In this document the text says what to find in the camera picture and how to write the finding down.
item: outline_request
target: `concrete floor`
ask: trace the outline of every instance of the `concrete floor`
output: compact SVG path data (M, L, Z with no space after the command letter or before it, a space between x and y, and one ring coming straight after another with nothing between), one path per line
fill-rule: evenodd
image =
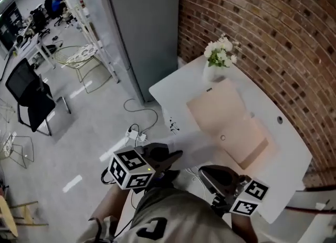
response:
M64 23L55 28L50 24L50 29L51 34L44 38L46 45L52 43L51 38L55 35L59 36L58 40L64 41L63 47L84 45L86 42L82 33L75 27L65 28ZM16 110L16 102L5 87L5 81L12 69L13 65L9 63L1 82L0 97ZM0 119L2 138L7 138L9 132L16 132L18 136L31 136L35 152L35 161L26 161L27 169L10 159L1 161L6 184L9 185L9 201L13 205L38 200L37 214L49 223L48 227L19 227L18 242L75 242L109 189L109 186L100 182L100 174L109 160L101 162L99 157L124 137L131 124L137 123L141 129L145 129L153 123L155 115L151 111L126 112L123 103L130 97L112 79L99 90L87 94L78 81L76 72L68 67L62 68L60 64L56 64L56 68L52 69L44 62L37 69L37 73L50 86L55 98L66 98L72 114L67 114L60 103L54 113L49 115L52 137L33 133L19 124L15 113L7 112L10 117L7 126ZM92 81L88 88L99 85L106 76L107 72L103 67L95 69L85 79L86 82ZM128 105L130 108L140 108L136 103ZM148 138L159 139L170 135L164 125L160 106L152 103L148 107L156 110L159 115L157 124L147 132ZM21 112L23 119L29 122L26 109L22 108ZM15 138L14 143L23 145L24 154L32 157L32 149L27 139ZM15 157L13 154L13 158L22 162L18 155ZM64 193L63 188L78 175L82 180ZM203 197L200 182L185 171L178 178L178 185ZM206 193L210 202L211 195L207 190ZM142 193L134 195L134 205L137 205L141 196ZM129 197L118 230L128 223L133 213Z

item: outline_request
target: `brick wall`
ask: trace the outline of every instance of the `brick wall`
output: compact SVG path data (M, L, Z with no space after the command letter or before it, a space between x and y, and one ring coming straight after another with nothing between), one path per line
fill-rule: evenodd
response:
M180 0L179 55L226 33L237 66L291 121L312 153L307 187L336 184L336 0Z

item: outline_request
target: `desk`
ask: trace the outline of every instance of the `desk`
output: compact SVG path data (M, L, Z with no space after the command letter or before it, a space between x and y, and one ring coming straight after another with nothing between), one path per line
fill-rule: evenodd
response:
M17 227L14 218L3 196L0 196L0 210L1 210L1 218L5 221L6 226L14 236L18 237Z
M165 122L171 120L171 123L175 123L178 132L200 130L186 103L214 84L202 81L205 63L205 57L200 56L149 89L162 107ZM221 161L216 159L214 163L229 166L238 174L257 177L270 186L258 211L267 222L272 223L294 192L302 186L302 178L311 161L311 154L285 115L252 80L234 65L223 69L221 73L233 82L247 110L268 129L278 152L272 158L265 159L256 171L249 171L249 168L243 171L225 152L220 152ZM277 122L278 116L283 119L281 125Z
M51 61L49 60L48 56L43 52L42 47L45 49L45 51L47 52L48 56L51 57L51 53L48 50L48 48L44 45L44 43L42 42L41 38L38 36L38 34L36 34L31 40L30 40L30 44L25 47L24 49L20 48L17 52L17 56L14 58L14 62L15 65L17 65L22 59L24 59L27 54L29 54L34 48L36 48L40 54L43 56L43 58L47 61L47 63L49 65L52 66L52 68L55 68L55 65L53 63L51 63Z

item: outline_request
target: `gray t-shirt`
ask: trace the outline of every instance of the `gray t-shirt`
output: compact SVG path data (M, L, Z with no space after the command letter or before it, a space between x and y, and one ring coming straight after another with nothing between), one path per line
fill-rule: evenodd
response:
M139 202L131 228L122 236L109 235L107 226L108 221L102 224L101 234L106 242L245 242L206 201L173 188L147 192ZM93 221L77 243L94 242L97 231Z

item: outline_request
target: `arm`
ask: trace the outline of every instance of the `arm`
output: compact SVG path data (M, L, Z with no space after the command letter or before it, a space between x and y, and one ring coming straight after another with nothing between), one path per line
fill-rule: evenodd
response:
M247 243L258 243L258 238L253 230L251 219L246 216L231 214L232 230Z
M93 212L91 218L97 218L102 223L106 217L113 216L114 231L110 230L110 232L115 233L129 191L130 190L122 190L117 184L114 184Z

